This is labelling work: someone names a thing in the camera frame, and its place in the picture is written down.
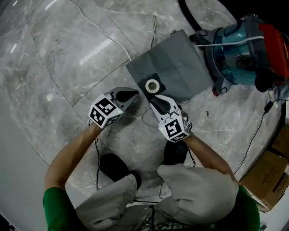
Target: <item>foot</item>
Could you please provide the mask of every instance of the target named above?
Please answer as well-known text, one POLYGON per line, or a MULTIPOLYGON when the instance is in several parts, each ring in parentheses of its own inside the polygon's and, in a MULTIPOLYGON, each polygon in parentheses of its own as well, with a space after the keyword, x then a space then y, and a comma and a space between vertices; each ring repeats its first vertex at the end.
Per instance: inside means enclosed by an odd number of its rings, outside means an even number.
POLYGON ((186 154, 188 152, 188 147, 184 141, 179 141, 173 143, 167 141, 166 147, 164 148, 163 157, 164 165, 176 165, 183 164, 186 160, 186 154))
POLYGON ((100 158, 100 171, 108 176, 113 182, 124 178, 129 174, 133 174, 136 179, 137 188, 140 187, 140 176, 136 171, 129 171, 126 164, 114 154, 106 154, 100 158))

